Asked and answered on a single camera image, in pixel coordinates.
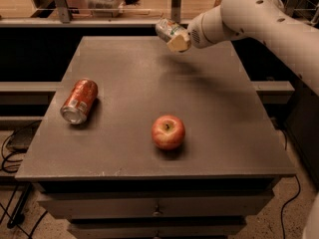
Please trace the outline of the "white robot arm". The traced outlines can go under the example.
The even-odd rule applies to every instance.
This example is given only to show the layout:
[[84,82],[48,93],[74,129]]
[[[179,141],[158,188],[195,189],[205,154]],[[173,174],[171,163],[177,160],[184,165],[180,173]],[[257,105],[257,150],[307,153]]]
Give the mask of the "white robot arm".
[[167,46],[186,51],[241,38],[263,44],[319,95],[319,30],[286,15],[279,0],[221,0],[172,34]]

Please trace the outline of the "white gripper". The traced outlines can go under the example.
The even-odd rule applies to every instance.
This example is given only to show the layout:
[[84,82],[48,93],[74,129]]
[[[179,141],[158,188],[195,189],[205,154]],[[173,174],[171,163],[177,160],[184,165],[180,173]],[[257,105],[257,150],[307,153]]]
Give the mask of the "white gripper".
[[193,18],[187,32],[168,33],[168,48],[172,52],[184,52],[191,45],[203,49],[233,37],[233,31],[224,25],[220,7],[214,7]]

